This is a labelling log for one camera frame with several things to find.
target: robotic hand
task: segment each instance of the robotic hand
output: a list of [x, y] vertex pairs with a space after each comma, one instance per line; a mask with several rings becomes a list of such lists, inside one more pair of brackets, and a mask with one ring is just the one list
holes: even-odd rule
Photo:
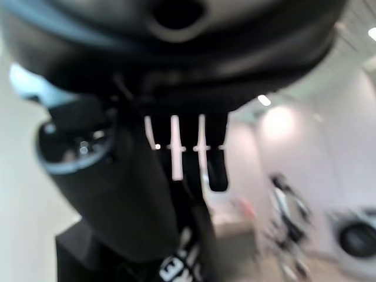
[[[189, 221], [215, 273], [193, 150], [198, 116], [206, 116], [210, 187], [225, 191], [227, 114], [318, 64], [344, 2], [0, 0], [0, 20], [19, 64], [11, 69], [14, 88], [51, 114], [37, 134], [39, 162], [94, 238], [130, 263], [149, 263], [176, 253]], [[147, 115], [158, 151], [145, 136]], [[171, 115], [179, 116], [187, 148], [182, 189], [171, 178]], [[190, 210], [190, 220], [182, 220], [182, 210]], [[188, 275], [176, 265], [169, 268], [175, 277]]]

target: floor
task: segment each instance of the floor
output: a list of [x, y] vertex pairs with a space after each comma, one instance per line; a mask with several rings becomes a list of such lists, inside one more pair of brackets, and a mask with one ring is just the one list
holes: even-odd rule
[[[350, 277], [336, 268], [334, 263], [319, 259], [310, 259], [308, 265], [313, 282], [365, 282], [355, 277]], [[252, 261], [244, 264], [239, 276], [233, 282], [284, 282], [277, 262], [273, 256], [267, 257], [257, 267]]]

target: wall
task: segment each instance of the wall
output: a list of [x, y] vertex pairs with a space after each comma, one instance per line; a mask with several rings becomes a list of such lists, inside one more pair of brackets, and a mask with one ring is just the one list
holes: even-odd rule
[[375, 206], [376, 92], [364, 72], [357, 72], [317, 98], [333, 165], [346, 206]]
[[374, 204], [375, 90], [360, 70], [311, 100], [276, 107], [256, 127], [267, 173], [282, 172], [314, 212], [310, 249], [333, 254], [326, 212]]

